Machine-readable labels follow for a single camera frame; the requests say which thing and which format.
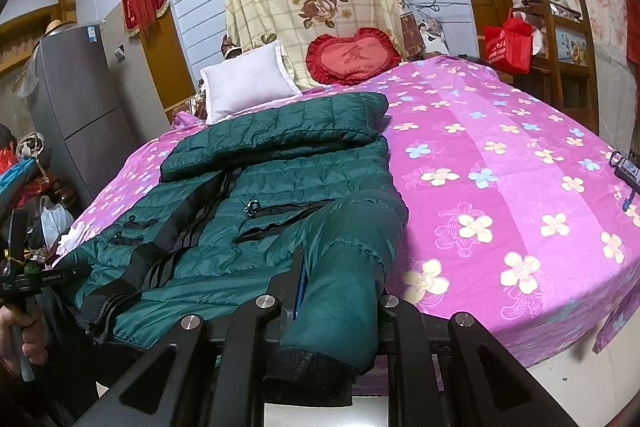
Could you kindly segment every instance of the tiled floor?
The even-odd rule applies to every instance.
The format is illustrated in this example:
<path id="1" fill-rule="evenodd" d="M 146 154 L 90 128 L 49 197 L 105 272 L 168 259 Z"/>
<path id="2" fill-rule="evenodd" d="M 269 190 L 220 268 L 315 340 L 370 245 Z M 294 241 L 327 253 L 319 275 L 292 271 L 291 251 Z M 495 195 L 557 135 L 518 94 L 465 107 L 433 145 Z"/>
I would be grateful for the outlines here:
<path id="1" fill-rule="evenodd" d="M 604 427 L 640 389 L 640 312 L 599 355 L 591 350 L 596 332 L 530 369 L 579 427 Z M 355 398 L 342 409 L 267 405 L 264 425 L 387 427 L 386 407 L 386 398 Z"/>

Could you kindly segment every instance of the jacket pocket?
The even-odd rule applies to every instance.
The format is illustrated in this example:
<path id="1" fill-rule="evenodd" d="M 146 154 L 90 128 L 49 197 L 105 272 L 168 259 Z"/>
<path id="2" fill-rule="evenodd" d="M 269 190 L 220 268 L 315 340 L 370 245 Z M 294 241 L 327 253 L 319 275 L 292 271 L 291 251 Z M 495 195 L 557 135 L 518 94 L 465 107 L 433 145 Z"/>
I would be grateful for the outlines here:
<path id="1" fill-rule="evenodd" d="M 254 227 L 241 233 L 234 240 L 234 244 L 244 243 L 245 241 L 260 241 L 265 237 L 272 235 L 280 235 L 284 230 L 289 228 L 294 223 L 302 221 L 311 216 L 324 206 L 332 203 L 335 200 L 322 200 L 314 203 L 293 203 L 293 204 L 279 204 L 274 206 L 265 206 L 264 208 L 259 206 L 257 201 L 251 201 L 245 212 L 249 214 L 249 219 L 257 219 L 258 217 L 276 216 L 278 214 L 290 214 L 291 212 L 297 212 L 288 219 L 280 223 L 270 223 L 263 227 Z"/>
<path id="2" fill-rule="evenodd" d="M 119 245 L 120 247 L 137 247 L 142 245 L 145 240 L 144 235 L 137 235 L 136 237 L 127 237 L 122 235 L 122 230 L 118 230 L 113 238 L 109 241 L 112 245 Z"/>
<path id="3" fill-rule="evenodd" d="M 156 225 L 157 223 L 159 223 L 157 219 L 149 219 L 148 221 L 136 221 L 136 216 L 130 216 L 123 227 L 129 230 L 145 230 Z"/>

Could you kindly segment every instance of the green down jacket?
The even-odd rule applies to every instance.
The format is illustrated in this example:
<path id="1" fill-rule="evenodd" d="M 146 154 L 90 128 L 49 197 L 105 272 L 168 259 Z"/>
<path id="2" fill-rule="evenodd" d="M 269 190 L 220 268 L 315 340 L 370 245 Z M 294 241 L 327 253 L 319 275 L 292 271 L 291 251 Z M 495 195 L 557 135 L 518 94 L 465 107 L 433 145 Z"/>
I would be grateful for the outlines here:
<path id="1" fill-rule="evenodd" d="M 158 186 L 63 260 L 93 267 L 70 291 L 85 327 L 150 347 L 183 315 L 220 317 L 262 295 L 302 247 L 308 284 L 280 348 L 366 369 L 377 348 L 377 301 L 408 219 L 378 131 L 387 107 L 381 94 L 338 94 L 223 121 L 180 142 Z M 105 285 L 122 290 L 114 280 L 133 257 L 158 251 L 178 253 L 145 277 L 146 291 L 116 299 L 110 312 Z M 149 267 L 141 266 L 129 276 L 142 280 Z M 83 306 L 91 293 L 97 304 Z"/>

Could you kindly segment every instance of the red shopping bag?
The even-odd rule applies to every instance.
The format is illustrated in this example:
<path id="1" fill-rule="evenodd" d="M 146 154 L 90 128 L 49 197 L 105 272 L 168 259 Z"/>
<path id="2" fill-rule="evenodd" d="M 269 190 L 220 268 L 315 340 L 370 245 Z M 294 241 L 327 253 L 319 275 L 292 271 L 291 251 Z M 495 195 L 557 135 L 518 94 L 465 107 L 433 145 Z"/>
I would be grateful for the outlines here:
<path id="1" fill-rule="evenodd" d="M 484 28 L 484 60 L 504 73 L 527 74 L 531 65 L 533 26 L 512 15 L 513 10 L 509 10 L 502 28 Z"/>

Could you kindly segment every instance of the white pillow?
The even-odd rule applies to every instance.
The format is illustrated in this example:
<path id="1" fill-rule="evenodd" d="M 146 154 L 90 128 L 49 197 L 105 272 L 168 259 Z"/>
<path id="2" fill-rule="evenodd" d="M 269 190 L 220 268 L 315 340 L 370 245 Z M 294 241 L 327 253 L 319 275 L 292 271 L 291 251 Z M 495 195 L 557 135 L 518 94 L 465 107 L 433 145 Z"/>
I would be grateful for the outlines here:
<path id="1" fill-rule="evenodd" d="M 256 105 L 302 96 L 284 67 L 280 41 L 204 68 L 200 74 L 208 125 Z"/>

